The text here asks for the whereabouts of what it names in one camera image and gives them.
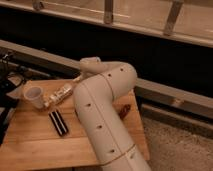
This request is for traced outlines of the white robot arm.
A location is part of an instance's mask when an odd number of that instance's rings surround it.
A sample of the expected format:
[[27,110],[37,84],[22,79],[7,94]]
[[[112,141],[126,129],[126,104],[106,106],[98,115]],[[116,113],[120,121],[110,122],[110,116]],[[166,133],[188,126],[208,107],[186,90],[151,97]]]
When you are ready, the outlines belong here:
[[151,171],[112,105],[134,88],[134,67],[99,57],[79,64],[82,81],[74,88],[74,106],[103,171]]

